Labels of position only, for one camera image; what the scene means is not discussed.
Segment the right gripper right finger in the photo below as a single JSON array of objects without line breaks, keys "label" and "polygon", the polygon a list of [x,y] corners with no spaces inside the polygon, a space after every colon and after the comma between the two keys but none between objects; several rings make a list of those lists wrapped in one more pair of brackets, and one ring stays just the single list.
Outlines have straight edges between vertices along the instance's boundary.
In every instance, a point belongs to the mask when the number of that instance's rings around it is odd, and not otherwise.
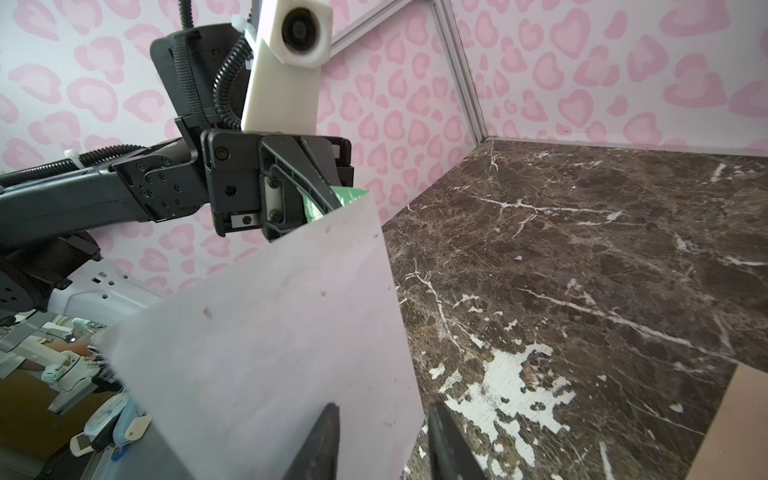
[{"label": "right gripper right finger", "polygon": [[433,479],[487,479],[443,402],[435,402],[429,407],[427,425]]}]

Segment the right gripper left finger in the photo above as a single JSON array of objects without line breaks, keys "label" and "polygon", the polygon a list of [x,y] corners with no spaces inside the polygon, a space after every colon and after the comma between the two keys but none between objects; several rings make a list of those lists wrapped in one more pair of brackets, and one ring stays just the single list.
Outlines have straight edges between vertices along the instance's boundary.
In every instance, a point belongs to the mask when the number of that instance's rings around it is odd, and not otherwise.
[{"label": "right gripper left finger", "polygon": [[339,406],[328,403],[294,457],[283,480],[335,480],[340,434]]}]

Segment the left rear aluminium post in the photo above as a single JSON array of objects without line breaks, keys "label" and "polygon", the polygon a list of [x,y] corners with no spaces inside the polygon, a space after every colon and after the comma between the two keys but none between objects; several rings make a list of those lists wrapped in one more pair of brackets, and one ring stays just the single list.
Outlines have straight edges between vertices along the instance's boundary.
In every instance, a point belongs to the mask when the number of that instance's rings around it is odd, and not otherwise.
[{"label": "left rear aluminium post", "polygon": [[473,142],[478,145],[488,138],[488,133],[452,4],[449,0],[435,0],[430,1],[430,6],[455,83],[459,103]]}]

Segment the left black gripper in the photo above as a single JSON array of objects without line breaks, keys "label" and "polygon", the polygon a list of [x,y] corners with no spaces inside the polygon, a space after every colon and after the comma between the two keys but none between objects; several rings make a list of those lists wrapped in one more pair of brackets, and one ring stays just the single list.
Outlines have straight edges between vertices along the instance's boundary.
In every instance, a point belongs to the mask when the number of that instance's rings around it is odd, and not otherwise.
[{"label": "left black gripper", "polygon": [[209,204],[220,236],[259,229],[272,242],[342,207],[351,187],[349,140],[211,129],[201,136]]}]

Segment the green floral letter paper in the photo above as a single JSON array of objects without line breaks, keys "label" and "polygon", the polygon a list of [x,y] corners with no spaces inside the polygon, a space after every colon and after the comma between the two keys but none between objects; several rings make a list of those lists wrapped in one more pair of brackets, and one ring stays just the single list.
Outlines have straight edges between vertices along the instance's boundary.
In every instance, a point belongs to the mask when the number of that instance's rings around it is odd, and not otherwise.
[{"label": "green floral letter paper", "polygon": [[371,194],[110,327],[100,349],[197,479],[279,479],[323,408],[338,475],[401,476],[423,424]]}]

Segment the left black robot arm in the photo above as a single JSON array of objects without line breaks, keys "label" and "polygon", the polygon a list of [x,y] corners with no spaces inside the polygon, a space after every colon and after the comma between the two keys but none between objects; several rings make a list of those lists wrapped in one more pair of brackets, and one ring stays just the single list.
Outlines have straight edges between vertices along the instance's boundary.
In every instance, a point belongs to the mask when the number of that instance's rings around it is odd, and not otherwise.
[{"label": "left black robot arm", "polygon": [[1,311],[47,310],[75,271],[101,257],[95,228],[164,222],[208,206],[219,236],[259,229],[276,240],[304,225],[305,204],[338,209],[353,183],[342,137],[211,129],[143,148],[119,146],[84,169],[1,185]]}]

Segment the pink envelope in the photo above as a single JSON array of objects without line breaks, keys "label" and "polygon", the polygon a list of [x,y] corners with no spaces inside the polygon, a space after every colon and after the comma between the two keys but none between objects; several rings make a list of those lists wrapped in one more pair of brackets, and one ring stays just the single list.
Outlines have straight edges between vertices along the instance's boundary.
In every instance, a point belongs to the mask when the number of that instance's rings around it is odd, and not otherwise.
[{"label": "pink envelope", "polygon": [[687,474],[689,479],[767,478],[767,374],[739,365]]}]

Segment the aluminium frame diagonal bar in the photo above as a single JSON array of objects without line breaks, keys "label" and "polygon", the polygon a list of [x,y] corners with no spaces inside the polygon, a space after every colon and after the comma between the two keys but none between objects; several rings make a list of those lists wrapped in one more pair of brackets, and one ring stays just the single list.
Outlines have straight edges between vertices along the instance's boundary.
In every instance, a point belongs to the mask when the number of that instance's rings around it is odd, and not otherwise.
[{"label": "aluminium frame diagonal bar", "polygon": [[330,57],[333,58],[367,35],[371,30],[389,20],[399,11],[413,3],[413,0],[382,1],[360,18],[346,26],[332,37]]}]

